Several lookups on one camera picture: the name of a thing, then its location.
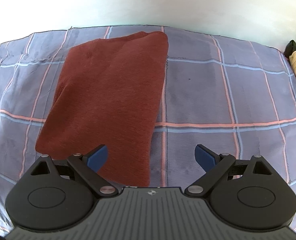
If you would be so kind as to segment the maroon knit sweater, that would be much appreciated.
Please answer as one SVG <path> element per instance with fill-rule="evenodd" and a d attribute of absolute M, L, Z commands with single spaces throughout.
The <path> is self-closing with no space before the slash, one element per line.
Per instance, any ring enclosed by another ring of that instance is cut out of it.
<path fill-rule="evenodd" d="M 168 37 L 143 31 L 72 47 L 36 151 L 53 159 L 108 148 L 100 175 L 147 187 L 150 148 L 165 78 Z"/>

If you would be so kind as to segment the blue plaid bed sheet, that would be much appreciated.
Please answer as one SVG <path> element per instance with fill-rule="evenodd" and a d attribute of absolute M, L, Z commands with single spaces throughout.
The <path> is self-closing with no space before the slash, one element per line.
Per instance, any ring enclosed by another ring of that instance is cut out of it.
<path fill-rule="evenodd" d="M 69 49 L 140 31 L 169 39 L 151 186 L 187 187 L 199 178 L 194 149 L 203 144 L 240 159 L 263 155 L 296 193 L 296 77 L 279 50 L 153 25 L 46 31 L 0 46 L 0 235 L 12 228 L 4 202 L 38 157 L 35 143 Z M 296 215 L 291 226 L 296 231 Z"/>

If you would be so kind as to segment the dark green garment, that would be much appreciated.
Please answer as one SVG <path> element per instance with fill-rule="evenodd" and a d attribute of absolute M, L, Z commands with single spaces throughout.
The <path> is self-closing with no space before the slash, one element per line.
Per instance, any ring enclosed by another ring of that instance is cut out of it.
<path fill-rule="evenodd" d="M 290 56 L 296 51 L 296 42 L 294 40 L 291 40 L 284 51 L 284 56 L 289 59 Z"/>

